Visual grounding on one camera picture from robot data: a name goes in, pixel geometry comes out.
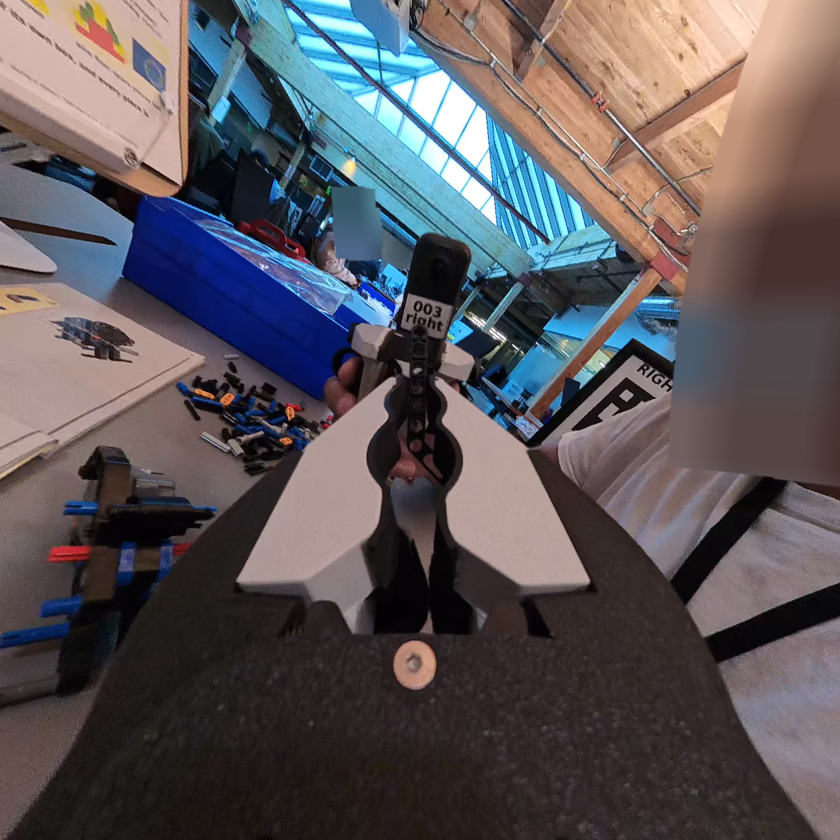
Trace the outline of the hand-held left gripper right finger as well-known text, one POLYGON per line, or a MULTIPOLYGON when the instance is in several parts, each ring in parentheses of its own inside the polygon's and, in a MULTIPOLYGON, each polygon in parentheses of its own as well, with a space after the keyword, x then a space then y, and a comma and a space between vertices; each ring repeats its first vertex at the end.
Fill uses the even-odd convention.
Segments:
POLYGON ((537 456, 444 381, 427 393, 439 483, 429 569, 436 634, 469 634, 499 605, 588 590, 592 581, 537 456))

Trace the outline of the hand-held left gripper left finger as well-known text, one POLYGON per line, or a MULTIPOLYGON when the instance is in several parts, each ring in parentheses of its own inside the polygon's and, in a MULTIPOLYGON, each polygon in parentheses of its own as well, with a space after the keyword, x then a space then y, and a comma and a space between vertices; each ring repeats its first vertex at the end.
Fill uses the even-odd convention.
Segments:
POLYGON ((389 478, 409 381, 384 381, 300 456, 237 578, 245 592, 330 602, 355 634, 413 634, 428 584, 389 478))

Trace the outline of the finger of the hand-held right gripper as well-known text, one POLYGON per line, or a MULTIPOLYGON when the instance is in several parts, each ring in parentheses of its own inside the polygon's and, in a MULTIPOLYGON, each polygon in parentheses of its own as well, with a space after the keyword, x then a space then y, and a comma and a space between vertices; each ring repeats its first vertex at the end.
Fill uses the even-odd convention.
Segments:
POLYGON ((368 361, 408 362, 408 332, 366 322, 350 330, 350 347, 368 361))
POLYGON ((446 340, 434 342, 434 387, 460 389, 475 379, 476 360, 465 350, 446 340))

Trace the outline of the black bent lego beam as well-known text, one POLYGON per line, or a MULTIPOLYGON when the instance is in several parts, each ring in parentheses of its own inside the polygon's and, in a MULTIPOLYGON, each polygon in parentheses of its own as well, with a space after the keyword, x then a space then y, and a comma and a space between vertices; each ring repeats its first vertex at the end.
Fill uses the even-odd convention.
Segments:
POLYGON ((411 332, 408 363, 406 448, 438 487, 446 487, 455 468, 455 445, 441 421, 444 398, 429 368, 429 338, 423 326, 411 332))

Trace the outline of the lego motor chassis assembly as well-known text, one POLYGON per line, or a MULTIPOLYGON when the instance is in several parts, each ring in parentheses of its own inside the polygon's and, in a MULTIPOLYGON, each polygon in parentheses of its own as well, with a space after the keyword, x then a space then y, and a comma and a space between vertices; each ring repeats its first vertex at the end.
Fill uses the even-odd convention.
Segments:
POLYGON ((189 550, 178 538, 211 521, 217 509, 176 493, 161 472, 141 469, 120 449, 99 446, 78 470, 86 495, 68 500, 70 541, 47 560, 73 568, 70 593, 42 601, 39 624, 2 633, 2 650, 56 644, 48 675, 3 686, 2 707, 87 688, 121 645, 133 620, 189 550))

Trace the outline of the pile of small lego pins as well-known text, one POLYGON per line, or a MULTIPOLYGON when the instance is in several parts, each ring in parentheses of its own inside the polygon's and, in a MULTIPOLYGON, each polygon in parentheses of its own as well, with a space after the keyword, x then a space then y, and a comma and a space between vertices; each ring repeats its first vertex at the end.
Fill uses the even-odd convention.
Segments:
POLYGON ((335 420, 333 411, 291 394, 275 374, 255 373, 235 352, 209 373, 185 374, 174 388, 205 449, 251 477, 302 454, 335 420))

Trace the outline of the lego instruction booklet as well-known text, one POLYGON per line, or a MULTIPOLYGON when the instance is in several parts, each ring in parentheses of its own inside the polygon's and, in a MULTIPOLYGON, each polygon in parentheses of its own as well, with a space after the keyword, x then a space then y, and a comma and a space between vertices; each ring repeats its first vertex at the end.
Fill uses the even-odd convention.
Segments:
POLYGON ((183 381, 204 357, 69 286, 2 286, 1 477, 183 381))

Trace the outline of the person's right hand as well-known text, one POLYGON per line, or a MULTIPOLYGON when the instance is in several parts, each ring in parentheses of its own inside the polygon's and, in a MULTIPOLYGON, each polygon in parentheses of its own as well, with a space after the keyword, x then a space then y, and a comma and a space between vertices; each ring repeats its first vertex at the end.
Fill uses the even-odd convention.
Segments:
POLYGON ((323 389, 324 401, 334 419, 339 419, 358 402, 361 374, 354 367, 344 365, 332 376, 323 389))

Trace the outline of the clear plastic bag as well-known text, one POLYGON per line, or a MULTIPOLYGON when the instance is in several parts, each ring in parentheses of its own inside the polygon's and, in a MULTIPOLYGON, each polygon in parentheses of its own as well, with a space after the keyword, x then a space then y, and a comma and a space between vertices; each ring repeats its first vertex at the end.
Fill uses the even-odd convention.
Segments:
POLYGON ((276 286, 283 286, 306 303, 328 316, 334 316, 350 304, 350 287, 306 260, 298 260, 278 253, 237 231, 220 218, 202 218, 197 226, 236 253, 240 262, 246 261, 270 277, 276 286))

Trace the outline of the red plastic basket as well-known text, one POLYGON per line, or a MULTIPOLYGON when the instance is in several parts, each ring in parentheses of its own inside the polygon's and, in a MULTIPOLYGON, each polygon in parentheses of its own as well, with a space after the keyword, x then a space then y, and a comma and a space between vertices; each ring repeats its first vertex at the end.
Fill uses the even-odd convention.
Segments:
POLYGON ((278 254, 308 262, 305 248, 296 240, 286 236, 283 231, 265 219, 256 219, 253 222, 239 222, 236 229, 240 233, 251 237, 262 245, 268 246, 278 254))

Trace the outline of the framed black-white marker sign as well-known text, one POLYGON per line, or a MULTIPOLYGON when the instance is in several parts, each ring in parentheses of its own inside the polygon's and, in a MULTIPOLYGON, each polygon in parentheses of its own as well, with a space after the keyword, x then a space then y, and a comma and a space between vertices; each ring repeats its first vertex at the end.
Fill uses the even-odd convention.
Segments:
POLYGON ((530 448, 556 442, 564 434, 600 424, 636 406, 671 393, 674 363, 634 339, 619 350, 527 441, 530 448))

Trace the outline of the blue plastic bin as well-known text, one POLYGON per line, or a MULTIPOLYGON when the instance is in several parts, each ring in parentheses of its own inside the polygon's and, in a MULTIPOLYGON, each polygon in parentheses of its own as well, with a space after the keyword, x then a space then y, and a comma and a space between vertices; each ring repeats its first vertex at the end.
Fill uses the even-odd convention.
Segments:
POLYGON ((333 356, 347 345, 350 328, 360 322, 387 326, 390 315, 355 290, 349 305, 334 316, 324 314, 248 262, 240 262, 236 253, 197 226, 198 220, 211 217, 215 216, 171 197, 143 197, 123 276, 236 351, 320 398, 333 374, 333 356))

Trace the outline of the white ceiling device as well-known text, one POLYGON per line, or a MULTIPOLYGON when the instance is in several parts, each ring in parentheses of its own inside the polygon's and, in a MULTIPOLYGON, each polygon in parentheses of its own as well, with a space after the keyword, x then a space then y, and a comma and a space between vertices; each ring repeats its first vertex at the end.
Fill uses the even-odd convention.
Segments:
POLYGON ((395 56, 408 47, 411 1, 350 1, 354 17, 395 56))

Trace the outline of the person's white shirt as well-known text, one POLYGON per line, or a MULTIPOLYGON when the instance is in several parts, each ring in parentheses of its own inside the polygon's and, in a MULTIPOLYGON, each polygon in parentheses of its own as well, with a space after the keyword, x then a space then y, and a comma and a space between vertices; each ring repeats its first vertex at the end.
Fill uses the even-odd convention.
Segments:
POLYGON ((674 586, 754 746, 839 837, 838 482, 677 467, 670 398, 546 445, 674 586))

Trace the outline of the instruction sheet board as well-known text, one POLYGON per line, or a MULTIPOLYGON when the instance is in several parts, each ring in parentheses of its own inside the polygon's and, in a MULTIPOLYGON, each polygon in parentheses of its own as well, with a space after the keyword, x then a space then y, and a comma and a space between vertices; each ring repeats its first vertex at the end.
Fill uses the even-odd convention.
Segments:
POLYGON ((2 2, 2 125, 172 196, 187 169, 188 2, 2 2))

